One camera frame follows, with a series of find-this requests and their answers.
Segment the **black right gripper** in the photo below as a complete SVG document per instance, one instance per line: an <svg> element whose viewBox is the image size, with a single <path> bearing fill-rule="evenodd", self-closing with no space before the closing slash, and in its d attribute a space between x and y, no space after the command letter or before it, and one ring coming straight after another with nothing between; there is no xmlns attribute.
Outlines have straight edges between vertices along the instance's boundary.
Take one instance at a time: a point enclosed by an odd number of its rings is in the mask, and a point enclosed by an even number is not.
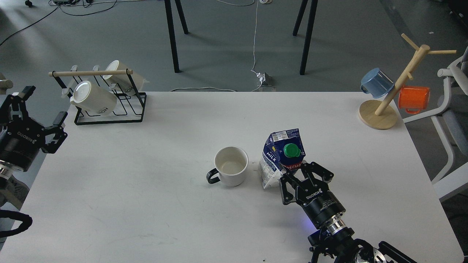
<svg viewBox="0 0 468 263"><path fill-rule="evenodd" d="M321 165L301 163L304 180L300 181L292 173L285 173L280 178L280 193L282 204L288 205L296 202L306 213L316 229L320 229L333 216L346 211L341 202L329 190L328 183L334 174Z"/></svg>

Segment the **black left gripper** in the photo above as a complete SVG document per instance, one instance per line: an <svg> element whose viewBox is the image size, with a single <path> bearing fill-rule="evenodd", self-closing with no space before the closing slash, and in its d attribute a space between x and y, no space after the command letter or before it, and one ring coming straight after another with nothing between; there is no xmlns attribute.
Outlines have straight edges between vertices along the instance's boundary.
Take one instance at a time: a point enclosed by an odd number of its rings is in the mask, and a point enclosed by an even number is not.
<svg viewBox="0 0 468 263"><path fill-rule="evenodd" d="M68 116L66 111L59 112L52 125L45 128L30 118L26 101L35 89L36 86L28 85L19 93L1 95L0 125L4 127L0 137L0 159L3 165L15 171L28 171L39 149L54 154L68 136L63 127ZM46 143L45 138L49 135L53 138Z"/></svg>

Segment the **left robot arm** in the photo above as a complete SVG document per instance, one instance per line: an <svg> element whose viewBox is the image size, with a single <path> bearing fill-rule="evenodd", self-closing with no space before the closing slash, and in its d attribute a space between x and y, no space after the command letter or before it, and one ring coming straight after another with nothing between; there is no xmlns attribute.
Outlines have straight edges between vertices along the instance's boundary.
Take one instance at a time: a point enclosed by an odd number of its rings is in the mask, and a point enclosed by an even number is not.
<svg viewBox="0 0 468 263"><path fill-rule="evenodd" d="M63 127L67 112L58 113L48 127L30 117L26 101L34 91L35 86L28 85L22 92L1 95L4 99L0 135L1 205L9 202L16 208L16 211L1 210L1 218L20 221L17 228L1 231L1 238L24 232L33 223L31 216L20 212L30 189L14 173L28 171L40 151L54 154L68 136Z"/></svg>

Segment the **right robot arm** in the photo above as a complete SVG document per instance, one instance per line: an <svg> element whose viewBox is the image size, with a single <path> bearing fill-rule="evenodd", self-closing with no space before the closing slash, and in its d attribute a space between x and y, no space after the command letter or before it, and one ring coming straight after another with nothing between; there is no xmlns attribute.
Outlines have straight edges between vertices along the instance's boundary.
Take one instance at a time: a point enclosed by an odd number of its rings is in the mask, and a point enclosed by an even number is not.
<svg viewBox="0 0 468 263"><path fill-rule="evenodd" d="M317 263L321 255L330 256L335 263L414 262L385 241L375 248L367 241L354 239L353 229L341 219L346 209L329 189L334 174L314 162L303 161L299 168L303 180L296 178L289 168L283 168L280 191L283 204L297 203L316 228L308 237L311 262Z"/></svg>

